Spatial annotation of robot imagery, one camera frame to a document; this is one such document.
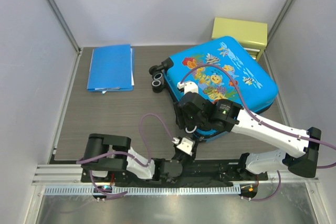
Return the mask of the blue suitcase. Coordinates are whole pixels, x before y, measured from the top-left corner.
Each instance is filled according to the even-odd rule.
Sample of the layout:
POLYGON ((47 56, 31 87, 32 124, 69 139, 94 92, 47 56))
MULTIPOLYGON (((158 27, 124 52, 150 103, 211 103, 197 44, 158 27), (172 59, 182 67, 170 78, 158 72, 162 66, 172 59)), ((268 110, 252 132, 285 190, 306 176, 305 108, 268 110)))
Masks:
MULTIPOLYGON (((173 54, 160 65, 151 66, 149 73, 153 79, 152 90, 160 93, 167 89, 174 112, 175 102, 184 94, 177 84, 188 81, 197 84, 199 95, 212 103, 227 99, 246 105, 257 114, 268 110, 278 94, 278 87, 269 74, 230 36, 173 54)), ((197 130, 189 134, 209 142, 226 133, 203 137, 197 130)))

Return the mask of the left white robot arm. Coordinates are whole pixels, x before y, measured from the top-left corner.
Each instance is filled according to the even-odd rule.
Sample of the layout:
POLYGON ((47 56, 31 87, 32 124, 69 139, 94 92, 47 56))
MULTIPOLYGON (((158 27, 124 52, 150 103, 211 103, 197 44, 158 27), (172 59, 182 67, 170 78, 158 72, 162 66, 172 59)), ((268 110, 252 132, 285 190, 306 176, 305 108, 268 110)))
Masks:
POLYGON ((90 134, 77 164, 100 182, 111 175, 130 174, 135 181, 172 183, 182 175, 183 166, 194 160, 197 149, 197 143, 189 137, 175 137, 172 143, 175 154, 170 160, 145 158, 134 150, 129 137, 90 134))

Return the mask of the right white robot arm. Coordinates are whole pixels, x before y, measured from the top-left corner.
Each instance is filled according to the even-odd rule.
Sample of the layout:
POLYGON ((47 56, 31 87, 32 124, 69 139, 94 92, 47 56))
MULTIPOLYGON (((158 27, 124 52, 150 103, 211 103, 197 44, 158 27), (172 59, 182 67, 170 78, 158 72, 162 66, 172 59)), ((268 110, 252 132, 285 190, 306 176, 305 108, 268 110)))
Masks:
POLYGON ((176 105, 178 122, 188 133, 199 130, 203 137, 234 132, 256 138, 277 149, 265 153, 245 153, 237 174, 248 180, 255 174, 287 169, 304 178, 314 178, 317 170, 321 130, 292 128, 243 108, 227 99, 216 103, 198 93, 198 85, 188 81, 177 84, 184 94, 176 105))

